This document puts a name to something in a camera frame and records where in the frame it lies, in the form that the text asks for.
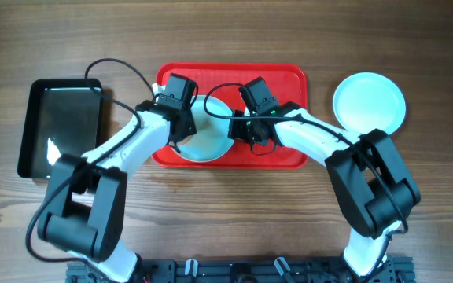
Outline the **white plate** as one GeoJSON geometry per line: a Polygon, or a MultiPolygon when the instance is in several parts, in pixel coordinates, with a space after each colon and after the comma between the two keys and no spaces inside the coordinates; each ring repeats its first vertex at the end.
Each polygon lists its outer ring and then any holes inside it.
{"type": "Polygon", "coordinates": [[[178,145],[178,155],[195,163],[219,159],[234,143],[227,137],[230,121],[210,116],[204,110],[204,99],[200,95],[191,108],[197,133],[178,145]]]}
{"type": "Polygon", "coordinates": [[[346,130],[367,134],[373,129],[397,131],[407,114],[400,88],[389,78],[360,72],[344,79],[333,94],[333,112],[346,130]]]}

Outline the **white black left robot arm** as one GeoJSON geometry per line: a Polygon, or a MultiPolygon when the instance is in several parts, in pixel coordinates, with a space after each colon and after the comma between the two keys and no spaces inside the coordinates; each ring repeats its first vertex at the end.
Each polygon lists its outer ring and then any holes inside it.
{"type": "Polygon", "coordinates": [[[141,259],[121,240],[128,179],[156,151],[195,134],[190,104],[172,98],[143,101],[130,122],[82,156],[62,155],[28,232],[69,252],[111,282],[133,282],[141,259]]]}

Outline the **orange green scrubbing sponge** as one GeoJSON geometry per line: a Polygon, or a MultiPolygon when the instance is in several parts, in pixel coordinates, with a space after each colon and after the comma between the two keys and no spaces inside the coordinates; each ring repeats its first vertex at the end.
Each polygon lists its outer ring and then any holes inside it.
{"type": "Polygon", "coordinates": [[[187,137],[184,138],[183,140],[179,141],[179,142],[177,143],[177,145],[184,145],[184,144],[186,144],[186,143],[189,142],[194,136],[195,136],[195,134],[192,134],[192,135],[187,136],[187,137]]]}

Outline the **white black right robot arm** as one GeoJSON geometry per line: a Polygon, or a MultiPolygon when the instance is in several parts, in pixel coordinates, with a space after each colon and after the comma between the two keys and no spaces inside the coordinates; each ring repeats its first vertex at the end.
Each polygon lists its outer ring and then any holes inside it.
{"type": "Polygon", "coordinates": [[[288,102],[262,112],[230,115],[229,136],[273,141],[323,165],[340,210],[351,227],[342,254],[348,272],[366,282],[387,263],[392,238],[408,232],[407,218],[420,191],[392,139],[383,130],[360,134],[339,129],[288,102]]]}

